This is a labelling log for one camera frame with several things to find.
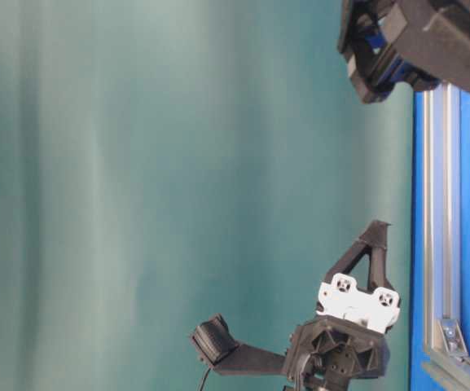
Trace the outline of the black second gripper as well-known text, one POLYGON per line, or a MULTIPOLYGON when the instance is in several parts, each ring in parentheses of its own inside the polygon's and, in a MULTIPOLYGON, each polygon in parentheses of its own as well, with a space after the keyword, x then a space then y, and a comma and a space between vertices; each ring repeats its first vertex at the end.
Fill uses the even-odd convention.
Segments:
POLYGON ((343 1, 337 48, 363 103, 400 82, 470 93, 470 1, 343 1))

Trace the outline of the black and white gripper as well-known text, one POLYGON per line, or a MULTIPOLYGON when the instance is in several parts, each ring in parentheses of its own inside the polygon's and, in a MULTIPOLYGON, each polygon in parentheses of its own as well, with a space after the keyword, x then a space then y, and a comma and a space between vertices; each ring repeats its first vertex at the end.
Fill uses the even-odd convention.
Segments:
POLYGON ((386 275, 389 226, 373 220, 326 273, 314 318, 291 337, 284 363, 291 390, 346 390, 353 379, 385 375, 385 334, 400 314, 400 296, 386 275), (365 256, 367 290, 362 290, 350 272, 365 256))

